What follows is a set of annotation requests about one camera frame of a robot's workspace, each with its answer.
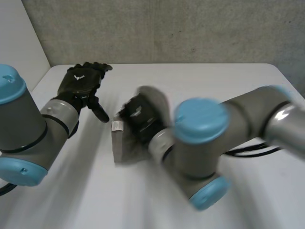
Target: gray concrete wall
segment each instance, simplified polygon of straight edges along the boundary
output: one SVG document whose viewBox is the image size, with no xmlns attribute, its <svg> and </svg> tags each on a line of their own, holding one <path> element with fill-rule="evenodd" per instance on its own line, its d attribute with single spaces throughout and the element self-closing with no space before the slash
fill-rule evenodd
<svg viewBox="0 0 305 229">
<path fill-rule="evenodd" d="M 305 94 L 305 0 L 23 0 L 51 65 L 277 66 Z"/>
</svg>

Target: blue end cap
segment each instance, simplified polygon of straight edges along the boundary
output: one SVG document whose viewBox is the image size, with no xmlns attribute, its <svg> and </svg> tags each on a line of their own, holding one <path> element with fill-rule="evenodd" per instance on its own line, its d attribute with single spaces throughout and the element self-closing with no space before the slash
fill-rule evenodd
<svg viewBox="0 0 305 229">
<path fill-rule="evenodd" d="M 0 157 L 0 178 L 15 185 L 36 186 L 48 171 L 32 162 Z"/>
<path fill-rule="evenodd" d="M 190 203 L 197 210 L 205 210 L 219 201 L 229 187 L 230 183 L 224 177 L 218 177 L 196 192 L 190 198 Z"/>
<path fill-rule="evenodd" d="M 277 89 L 278 91 L 280 91 L 281 93 L 286 95 L 287 99 L 291 100 L 290 92 L 287 89 L 285 89 L 283 86 L 281 86 L 281 85 L 270 85 L 270 87 L 273 87 L 273 88 Z"/>
<path fill-rule="evenodd" d="M 9 103 L 23 95 L 27 86 L 13 67 L 0 64 L 0 104 Z"/>
<path fill-rule="evenodd" d="M 229 114 L 215 100 L 193 98 L 176 108 L 174 122 L 177 138 L 188 144 L 201 144 L 213 141 L 226 130 Z"/>
</svg>

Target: white wall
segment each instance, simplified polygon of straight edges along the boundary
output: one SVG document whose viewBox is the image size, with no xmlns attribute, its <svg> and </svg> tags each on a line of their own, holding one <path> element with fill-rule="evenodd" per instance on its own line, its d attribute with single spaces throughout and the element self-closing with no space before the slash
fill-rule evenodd
<svg viewBox="0 0 305 229">
<path fill-rule="evenodd" d="M 16 68 L 30 91 L 50 69 L 21 0 L 0 0 L 0 63 Z"/>
</svg>

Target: white table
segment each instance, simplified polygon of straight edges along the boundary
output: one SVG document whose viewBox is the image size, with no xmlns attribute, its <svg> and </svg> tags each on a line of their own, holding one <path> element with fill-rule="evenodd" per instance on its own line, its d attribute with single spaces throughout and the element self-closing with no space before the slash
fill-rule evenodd
<svg viewBox="0 0 305 229">
<path fill-rule="evenodd" d="M 51 68 L 34 89 L 39 108 L 56 95 L 70 66 Z M 190 97 L 224 101 L 270 84 L 282 85 L 304 104 L 268 64 L 114 64 L 97 95 L 112 118 L 140 85 L 165 92 L 173 110 Z M 78 132 L 43 182 L 0 197 L 0 229 L 305 228 L 305 164 L 290 154 L 222 156 L 219 170 L 233 187 L 214 206 L 197 212 L 153 161 L 116 167 L 110 126 L 83 109 Z"/>
</svg>

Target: black cable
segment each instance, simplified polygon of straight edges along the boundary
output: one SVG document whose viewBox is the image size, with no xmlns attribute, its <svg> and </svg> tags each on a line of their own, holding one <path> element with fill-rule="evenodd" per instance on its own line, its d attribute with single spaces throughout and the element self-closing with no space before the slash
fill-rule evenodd
<svg viewBox="0 0 305 229">
<path fill-rule="evenodd" d="M 255 151 L 255 150 L 259 150 L 259 149 L 265 149 L 265 148 L 268 148 L 268 147 L 269 146 L 266 143 L 261 143 L 261 144 L 257 144 L 257 145 L 253 145 L 253 146 L 247 146 L 247 147 L 244 147 L 244 148 L 230 150 L 228 152 L 225 152 L 224 154 L 229 155 L 229 156 L 234 156 L 234 157 L 250 158 L 250 157 L 265 156 L 265 155 L 272 154 L 276 151 L 281 150 L 280 147 L 277 147 L 277 148 L 274 148 L 274 149 L 271 149 L 271 150 L 268 150 L 268 151 L 265 151 L 265 152 L 262 152 L 262 153 L 259 153 L 259 154 L 239 155 L 240 153 L 243 153 L 243 152 Z"/>
<path fill-rule="evenodd" d="M 3 196 L 4 194 L 7 194 L 8 192 L 12 191 L 17 185 L 13 185 L 11 183 L 8 183 L 7 185 L 0 188 L 0 196 Z"/>
</svg>

